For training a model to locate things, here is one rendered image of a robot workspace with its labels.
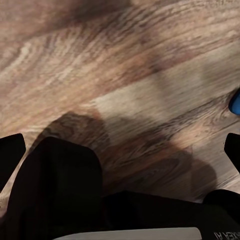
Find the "sandal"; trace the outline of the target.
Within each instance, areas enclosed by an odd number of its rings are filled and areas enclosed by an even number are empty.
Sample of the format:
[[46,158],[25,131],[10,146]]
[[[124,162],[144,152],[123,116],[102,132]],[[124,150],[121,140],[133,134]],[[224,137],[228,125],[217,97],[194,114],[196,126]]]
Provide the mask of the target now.
[[240,90],[235,94],[229,104],[230,112],[240,116]]

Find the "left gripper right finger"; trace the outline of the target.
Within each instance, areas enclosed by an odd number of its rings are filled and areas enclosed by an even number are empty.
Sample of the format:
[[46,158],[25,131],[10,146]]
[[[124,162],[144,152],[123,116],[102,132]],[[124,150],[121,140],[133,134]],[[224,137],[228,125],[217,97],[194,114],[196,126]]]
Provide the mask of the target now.
[[240,135],[229,133],[226,137],[224,151],[240,173]]

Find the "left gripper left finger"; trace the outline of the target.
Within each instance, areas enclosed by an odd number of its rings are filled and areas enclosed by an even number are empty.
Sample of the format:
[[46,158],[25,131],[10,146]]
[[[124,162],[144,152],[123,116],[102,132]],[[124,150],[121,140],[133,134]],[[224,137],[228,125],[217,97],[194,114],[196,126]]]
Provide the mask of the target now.
[[6,186],[25,152],[25,140],[21,133],[0,138],[0,192]]

